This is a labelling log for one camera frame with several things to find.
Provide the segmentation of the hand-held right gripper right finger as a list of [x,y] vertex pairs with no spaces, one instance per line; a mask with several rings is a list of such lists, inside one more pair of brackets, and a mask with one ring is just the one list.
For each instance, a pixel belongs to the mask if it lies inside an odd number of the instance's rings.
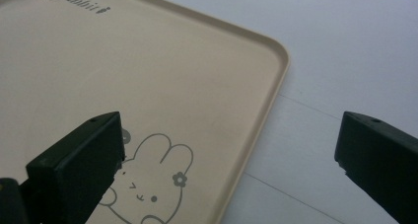
[[418,224],[418,138],[380,119],[345,112],[334,160],[399,224]]

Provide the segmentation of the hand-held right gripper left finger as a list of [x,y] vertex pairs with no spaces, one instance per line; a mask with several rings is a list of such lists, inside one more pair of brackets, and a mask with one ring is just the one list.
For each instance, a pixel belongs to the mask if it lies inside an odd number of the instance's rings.
[[30,221],[85,224],[124,159],[120,113],[88,119],[26,165]]

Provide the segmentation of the beige tray with rabbit print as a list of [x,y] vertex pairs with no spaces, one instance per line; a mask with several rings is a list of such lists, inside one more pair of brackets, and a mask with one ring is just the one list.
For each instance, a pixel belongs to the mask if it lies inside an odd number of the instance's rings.
[[88,224],[219,224],[289,63],[164,0],[0,0],[0,177],[118,112],[126,159]]

